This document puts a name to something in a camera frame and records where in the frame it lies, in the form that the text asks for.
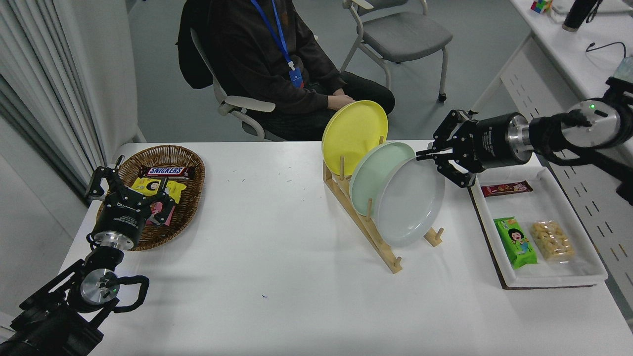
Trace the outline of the person's hand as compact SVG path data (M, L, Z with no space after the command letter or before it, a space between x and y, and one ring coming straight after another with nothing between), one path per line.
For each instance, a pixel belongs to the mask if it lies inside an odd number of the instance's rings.
M338 111L341 110L344 106L355 103L355 100L348 95L328 95L327 97L327 108L329 110Z

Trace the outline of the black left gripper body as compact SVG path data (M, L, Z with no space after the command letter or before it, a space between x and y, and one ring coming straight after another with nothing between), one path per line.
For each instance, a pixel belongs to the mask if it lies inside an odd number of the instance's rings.
M93 241L138 243L151 215L150 205L148 198L137 192L109 194L93 228Z

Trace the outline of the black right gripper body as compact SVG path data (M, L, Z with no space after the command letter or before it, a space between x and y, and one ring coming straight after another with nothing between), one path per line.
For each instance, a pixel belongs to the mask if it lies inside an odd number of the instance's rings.
M513 115L477 120L473 132L473 148L480 162L515 162L516 156L508 143L509 122Z

